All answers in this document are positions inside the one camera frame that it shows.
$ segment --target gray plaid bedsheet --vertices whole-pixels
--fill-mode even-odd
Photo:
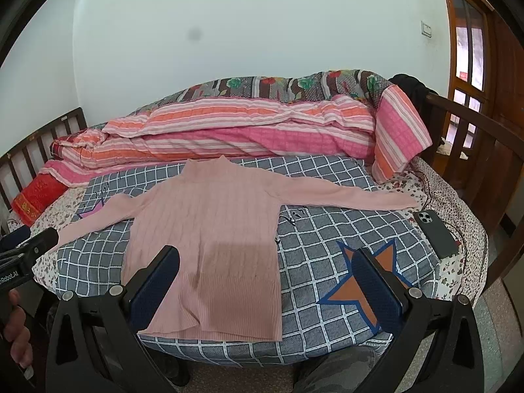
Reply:
[[[278,157],[233,160],[288,176],[311,176],[336,184],[376,190],[362,161],[342,157]],[[91,210],[102,197],[139,195],[180,174],[184,164],[160,164],[93,179],[77,211]],[[90,233],[58,251],[58,294],[74,290],[97,295],[120,282],[122,258],[133,220]],[[434,296],[438,259],[397,212],[343,210],[334,207],[283,206],[275,238],[282,286],[281,342],[173,340],[141,335],[149,347],[188,360],[235,366],[291,364],[350,345],[384,349],[387,333],[373,337],[356,306],[316,304],[347,273],[338,241],[374,252],[389,240],[397,247],[397,269],[426,296]]]

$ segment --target green flower print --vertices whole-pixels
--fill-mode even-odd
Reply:
[[[242,84],[240,78],[230,78],[226,83],[227,87],[229,88],[239,88],[240,84]]]
[[[314,81],[315,79],[313,77],[300,78],[298,80],[298,86],[304,90],[309,90],[313,86]]]
[[[371,92],[371,91],[374,91],[376,87],[377,87],[377,79],[375,78],[374,75],[370,75],[367,78],[367,89]]]

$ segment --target pink striped blanket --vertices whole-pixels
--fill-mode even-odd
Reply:
[[[66,185],[88,176],[188,158],[341,155],[373,163],[379,183],[402,172],[431,140],[417,111],[395,85],[377,109],[351,96],[281,103],[261,98],[211,97],[166,104],[56,140],[63,161],[45,172]]]

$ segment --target camouflage pants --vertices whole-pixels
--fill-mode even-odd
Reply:
[[[375,351],[366,346],[347,347],[309,359],[298,368],[292,393],[351,393],[377,360]]]

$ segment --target terrazzo floor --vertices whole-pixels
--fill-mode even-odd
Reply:
[[[489,262],[501,250],[508,237],[499,229],[489,243]],[[494,393],[513,370],[524,352],[519,323],[509,296],[501,280],[495,282],[479,299],[474,309],[484,358],[485,392]],[[420,345],[410,369],[397,392],[413,384],[432,337]],[[183,393],[289,393],[293,388],[290,366],[277,368],[230,368],[190,363],[191,381],[181,389]]]

